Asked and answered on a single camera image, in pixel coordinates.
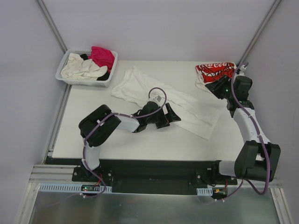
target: crumpled fabric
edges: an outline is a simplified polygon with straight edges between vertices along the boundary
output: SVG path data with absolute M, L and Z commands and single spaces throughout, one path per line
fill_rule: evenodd
M 110 50 L 93 46 L 92 53 L 88 58 L 92 59 L 100 67 L 107 66 L 109 73 L 111 72 L 114 56 Z
M 66 66 L 60 74 L 63 78 L 97 80 L 107 72 L 107 66 L 99 67 L 92 59 L 83 60 L 78 54 L 70 53 Z
M 174 125 L 209 140 L 221 111 L 145 75 L 136 67 L 126 70 L 124 79 L 112 89 L 111 95 L 143 107 L 147 104 L 148 93 L 153 87 L 160 87 L 166 92 L 167 101 L 173 111 L 182 119 L 174 122 Z M 150 96 L 154 98 L 158 95 L 164 98 L 163 93 L 159 90 L 153 90 Z

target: white table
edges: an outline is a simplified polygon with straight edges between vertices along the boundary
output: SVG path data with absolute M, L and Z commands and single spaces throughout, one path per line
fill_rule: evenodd
M 108 88 L 72 86 L 54 147 L 53 158 L 82 158 L 83 141 L 79 122 L 102 104 L 111 110 L 131 114 L 140 107 L 111 96 L 123 79 L 125 70 L 137 66 L 150 77 L 178 91 L 204 99 L 223 111 L 209 141 L 174 124 L 156 129 L 148 125 L 140 133 L 116 130 L 101 146 L 102 159 L 214 161 L 235 160 L 243 147 L 237 124 L 226 109 L 226 100 L 195 86 L 195 66 L 204 62 L 118 61 Z

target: cable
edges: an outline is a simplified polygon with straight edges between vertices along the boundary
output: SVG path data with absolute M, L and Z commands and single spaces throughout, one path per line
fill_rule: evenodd
M 245 107 L 239 102 L 239 100 L 237 99 L 236 95 L 235 95 L 235 91 L 234 91 L 234 79 L 235 79 L 235 75 L 237 73 L 237 71 L 242 67 L 246 67 L 249 63 L 242 63 L 240 64 L 234 71 L 234 74 L 231 78 L 231 81 L 230 81 L 230 86 L 231 86 L 231 89 L 232 89 L 232 95 L 234 97 L 234 100 L 236 101 L 236 103 L 239 105 L 239 107 L 250 117 L 255 129 L 256 129 L 256 132 L 257 132 L 257 135 L 258 135 L 258 138 L 262 144 L 262 147 L 263 147 L 263 152 L 265 154 L 265 158 L 266 158 L 266 165 L 267 165 L 267 175 L 266 175 L 266 181 L 265 181 L 265 187 L 263 189 L 262 192 L 258 191 L 258 189 L 253 185 L 253 183 L 250 181 L 250 180 L 246 180 L 253 188 L 253 190 L 258 193 L 259 195 L 264 195 L 267 190 L 268 190 L 268 186 L 269 186 L 269 182 L 270 182 L 270 159 L 269 159 L 269 156 L 268 156 L 268 152 L 267 152 L 267 149 L 266 149 L 266 146 L 265 146 L 265 143 L 263 141 L 263 138 L 261 136 L 261 132 L 260 132 L 260 129 L 258 128 L 258 125 L 256 123 L 256 121 L 254 120 L 254 118 L 251 116 L 251 114 L 245 109 Z
M 166 92 L 163 90 L 163 89 L 161 89 L 160 87 L 154 87 L 154 88 L 152 88 L 150 91 L 149 91 L 149 94 L 148 94 L 148 97 L 150 98 L 150 93 L 153 91 L 153 90 L 155 90 L 155 89 L 158 89 L 158 90 L 161 90 L 162 92 L 163 92 L 163 94 L 164 94 L 164 96 L 165 96 L 165 99 L 164 99 L 164 102 L 163 102 L 163 104 L 162 104 L 162 106 L 160 106 L 158 109 L 156 109 L 154 112 L 152 112 L 152 113 L 149 113 L 149 114 L 145 114 L 145 115 L 142 115 L 142 116 L 132 116 L 132 115 L 127 115 L 127 114 L 123 114 L 123 113 L 111 113 L 111 114 L 109 114 L 108 116 L 106 116 L 103 120 L 101 120 L 97 125 L 96 125 L 96 127 L 94 127 L 93 128 L 93 130 L 91 130 L 90 131 L 90 133 L 85 137 L 85 139 L 84 139 L 84 147 L 83 147 L 83 163 L 84 163 L 84 165 L 85 165 L 85 167 L 87 168 L 87 170 L 89 171 L 89 172 L 91 172 L 92 173 L 92 175 L 94 175 L 95 177 L 97 177 L 98 179 L 99 179 L 99 181 L 100 182 L 102 182 L 103 183 L 103 185 L 104 185 L 104 189 L 100 192 L 100 193 L 98 193 L 98 194 L 96 194 L 95 196 L 85 196 L 85 197 L 87 197 L 87 198 L 93 198 L 93 197 L 98 197 L 98 196 L 100 196 L 101 194 L 103 194 L 104 192 L 105 192 L 105 190 L 106 190 L 106 184 L 104 183 L 104 181 L 103 181 L 103 179 L 102 178 L 100 178 L 96 173 L 94 173 L 91 169 L 90 169 L 90 167 L 88 166 L 88 164 L 87 164 L 87 162 L 86 162 L 86 146 L 87 146 L 87 140 L 90 138 L 90 136 L 92 136 L 92 134 L 108 119 L 108 118 L 110 118 L 111 116 L 114 116 L 114 115 L 118 115 L 118 116 L 123 116 L 123 117 L 127 117 L 127 118 L 132 118 L 132 119 L 138 119 L 138 118 L 145 118 L 145 117 L 148 117 L 148 116 L 151 116 L 151 115 L 153 115 L 153 114 L 155 114 L 155 113 L 157 113 L 158 111 L 160 111 L 164 106 L 165 106 L 165 104 L 166 104 L 166 102 L 167 102 L 167 95 L 166 95 Z

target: black cloth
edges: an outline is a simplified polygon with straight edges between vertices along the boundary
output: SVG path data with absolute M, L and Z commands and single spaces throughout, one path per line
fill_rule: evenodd
M 107 71 L 103 76 L 98 77 L 97 80 L 98 81 L 106 81 L 109 78 L 109 76 L 110 76 L 110 73 L 109 73 L 109 71 Z
M 88 60 L 87 54 L 81 54 L 80 57 L 85 61 Z

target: folded cloth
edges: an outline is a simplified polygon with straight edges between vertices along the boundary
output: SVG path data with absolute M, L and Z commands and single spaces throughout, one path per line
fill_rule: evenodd
M 236 66 L 232 62 L 210 63 L 195 66 L 198 74 L 196 86 L 204 91 L 210 92 L 205 85 L 215 82 L 223 76 L 232 77 Z
M 99 67 L 92 59 L 83 60 L 78 54 L 70 53 L 66 66 L 60 74 L 63 78 L 97 80 L 107 72 L 107 66 Z
M 221 112 L 184 92 L 148 77 L 136 67 L 126 70 L 123 81 L 112 89 L 111 95 L 143 107 L 148 102 L 148 93 L 153 87 L 160 87 L 166 92 L 171 107 L 182 119 L 173 124 L 209 140 Z M 153 90 L 151 93 L 151 97 L 158 95 L 164 98 L 159 90 Z
M 93 46 L 92 54 L 88 58 L 92 59 L 100 67 L 107 66 L 109 73 L 111 72 L 114 56 L 110 50 Z

